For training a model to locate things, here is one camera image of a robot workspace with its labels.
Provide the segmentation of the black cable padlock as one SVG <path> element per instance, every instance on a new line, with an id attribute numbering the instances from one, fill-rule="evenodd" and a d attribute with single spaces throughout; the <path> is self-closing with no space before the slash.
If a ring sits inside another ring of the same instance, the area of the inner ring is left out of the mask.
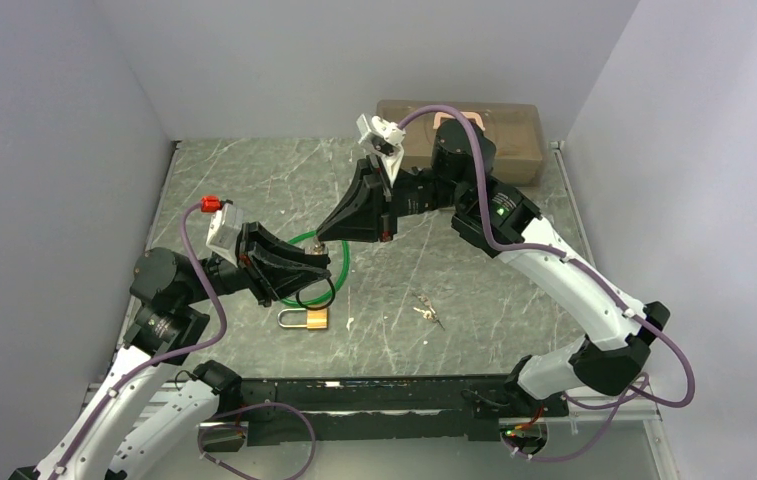
<path id="1" fill-rule="evenodd" d="M 337 284 L 332 277 L 312 284 L 281 300 L 289 307 L 321 309 L 332 304 L 336 299 Z"/>

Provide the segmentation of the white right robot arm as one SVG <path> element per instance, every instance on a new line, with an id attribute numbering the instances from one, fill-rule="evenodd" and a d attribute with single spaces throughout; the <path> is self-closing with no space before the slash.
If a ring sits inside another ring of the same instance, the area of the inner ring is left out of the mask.
<path id="1" fill-rule="evenodd" d="M 572 248 L 518 188 L 493 176 L 494 144 L 469 120 L 443 122 L 426 169 L 402 168 L 404 130 L 378 116 L 357 121 L 366 157 L 329 216 L 320 242 L 387 242 L 401 218 L 452 208 L 459 237 L 521 274 L 563 307 L 582 336 L 553 352 L 522 358 L 505 401 L 528 415 L 556 393 L 585 386 L 622 394 L 642 372 L 669 319 L 660 302 L 642 302 L 616 287 Z"/>

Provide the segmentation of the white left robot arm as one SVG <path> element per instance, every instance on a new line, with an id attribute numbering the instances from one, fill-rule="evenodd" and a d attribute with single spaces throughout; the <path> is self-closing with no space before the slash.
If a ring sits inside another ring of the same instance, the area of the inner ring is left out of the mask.
<path id="1" fill-rule="evenodd" d="M 241 377 L 206 361 L 184 387 L 145 420 L 139 418 L 160 387 L 202 346 L 210 317 L 194 309 L 208 299 L 248 290 L 264 307 L 330 278 L 323 246 L 307 250 L 282 241 L 258 222 L 214 218 L 202 260 L 153 248 L 135 264 L 130 288 L 141 303 L 115 361 L 73 427 L 37 465 L 14 479 L 140 479 L 175 444 L 209 417 L 226 420 L 241 406 Z"/>

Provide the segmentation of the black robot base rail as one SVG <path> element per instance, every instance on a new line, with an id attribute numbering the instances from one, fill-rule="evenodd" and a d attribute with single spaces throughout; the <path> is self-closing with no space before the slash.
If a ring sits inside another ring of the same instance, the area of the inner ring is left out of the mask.
<path id="1" fill-rule="evenodd" d="M 558 394 L 524 400 L 505 375 L 478 374 L 245 378 L 226 391 L 212 419 L 246 427 L 250 446 L 273 446 L 310 438 L 497 442 L 515 426 L 541 426 L 568 413 Z"/>

